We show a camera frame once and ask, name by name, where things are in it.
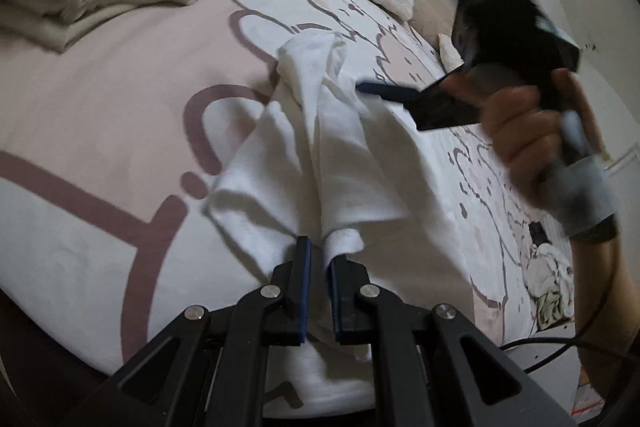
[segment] wall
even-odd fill
[[[640,141],[640,4],[560,0],[584,51],[581,81],[613,158]]]

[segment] white towel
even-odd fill
[[[317,291],[309,329],[335,349],[322,277],[342,253],[354,254],[374,283],[404,301],[426,308],[447,301],[473,320],[464,255],[452,244],[457,228],[443,211],[418,133],[390,105],[356,95],[354,80],[341,71],[346,51],[339,34],[314,30],[281,48],[282,81],[253,134],[219,175],[207,207],[229,247],[263,282],[290,256],[297,235],[323,247],[322,259],[315,260],[322,270],[312,283]],[[321,413],[313,400],[336,396],[337,382],[327,372],[337,359],[330,354],[344,360],[335,349],[314,359],[288,350],[271,385],[293,381],[304,415]],[[354,364],[366,358],[362,350],[347,352]]]

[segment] bedsheet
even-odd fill
[[[427,86],[437,53],[367,0],[200,0],[121,15],[57,55],[0,34],[0,286],[55,340],[114,372],[188,305],[234,304],[260,276],[204,213],[254,129],[292,36],[339,32],[344,68]],[[534,327],[528,209],[476,126],[423,134],[447,187],[474,320],[496,343]],[[272,349],[265,415],[372,405],[370,365],[316,339]],[[313,360],[314,380],[292,368]]]

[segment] silver bolt head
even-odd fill
[[[199,321],[204,317],[204,308],[198,304],[193,304],[185,309],[184,317],[190,321]]]
[[[375,298],[380,295],[380,288],[375,284],[364,284],[360,286],[360,295],[363,297]]]
[[[265,299],[274,299],[280,295],[280,288],[274,284],[268,284],[260,289],[260,295]]]
[[[436,306],[436,315],[450,321],[458,312],[451,304],[438,304]]]

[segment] finger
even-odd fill
[[[591,104],[580,83],[569,70],[564,68],[552,71],[551,79],[569,107],[575,109],[580,115],[587,141],[595,148],[596,152],[601,153],[603,149],[602,135]]]
[[[452,73],[445,78],[440,84],[442,89],[454,98],[463,102],[482,107],[484,102],[489,98],[480,92],[477,92],[468,81],[465,73]]]
[[[556,111],[536,109],[512,118],[495,133],[495,153],[503,163],[509,164],[533,142],[548,134],[559,133],[561,118]]]
[[[512,118],[538,107],[540,92],[537,87],[509,87],[489,97],[482,108],[480,121],[491,138]]]
[[[560,136],[556,133],[547,134],[526,146],[508,164],[511,183],[525,197],[531,198],[536,192],[540,172],[558,155],[559,150]]]

